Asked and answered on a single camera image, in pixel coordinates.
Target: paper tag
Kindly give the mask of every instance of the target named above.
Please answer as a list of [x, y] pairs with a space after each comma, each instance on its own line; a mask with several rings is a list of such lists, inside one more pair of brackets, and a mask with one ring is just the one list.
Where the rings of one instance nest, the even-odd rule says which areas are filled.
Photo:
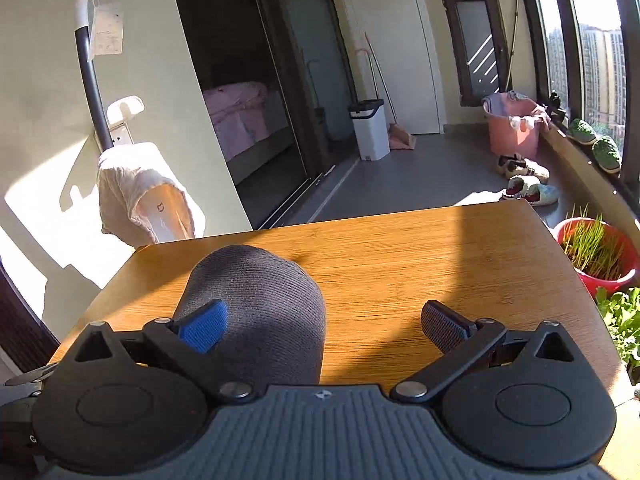
[[98, 4], [94, 7], [91, 26], [89, 59], [106, 54], [122, 54], [122, 10], [119, 4]]

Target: wall outlet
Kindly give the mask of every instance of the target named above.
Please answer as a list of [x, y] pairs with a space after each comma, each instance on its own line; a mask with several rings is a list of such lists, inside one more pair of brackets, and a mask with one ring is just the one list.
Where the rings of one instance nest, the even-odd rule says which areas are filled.
[[131, 138], [131, 132], [129, 131], [129, 127], [127, 123], [114, 128], [111, 131], [111, 140], [113, 141], [114, 146], [123, 146], [124, 144], [133, 144], [133, 139]]

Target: bed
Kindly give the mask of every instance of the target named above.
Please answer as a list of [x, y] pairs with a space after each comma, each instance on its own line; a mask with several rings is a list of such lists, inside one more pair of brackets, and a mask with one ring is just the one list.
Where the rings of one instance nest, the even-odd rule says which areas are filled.
[[293, 144], [279, 90], [245, 81], [205, 90], [202, 95], [234, 184]]

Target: green grass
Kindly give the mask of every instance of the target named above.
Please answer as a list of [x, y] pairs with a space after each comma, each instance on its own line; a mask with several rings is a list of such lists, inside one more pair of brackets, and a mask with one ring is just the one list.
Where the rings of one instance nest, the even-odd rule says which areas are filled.
[[[587, 207], [580, 210], [580, 216], [587, 216]], [[602, 215], [595, 222], [576, 222], [573, 229], [561, 246], [574, 267], [600, 280], [620, 279], [624, 244], [616, 236], [607, 235]]]

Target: wooden tabletop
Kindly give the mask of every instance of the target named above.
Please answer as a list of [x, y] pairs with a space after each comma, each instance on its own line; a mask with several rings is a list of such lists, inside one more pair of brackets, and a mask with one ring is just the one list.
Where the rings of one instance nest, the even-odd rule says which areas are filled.
[[230, 244], [249, 244], [293, 260], [318, 282], [327, 310], [322, 383], [380, 383], [388, 391], [436, 360], [441, 354], [420, 328], [423, 304], [435, 299], [469, 319], [493, 317], [513, 330], [533, 330], [543, 319], [559, 320], [615, 405], [632, 397], [593, 300], [524, 201], [146, 247], [95, 298], [52, 361], [64, 355], [92, 320], [105, 319], [114, 330], [137, 330], [153, 318], [171, 316], [191, 269]]

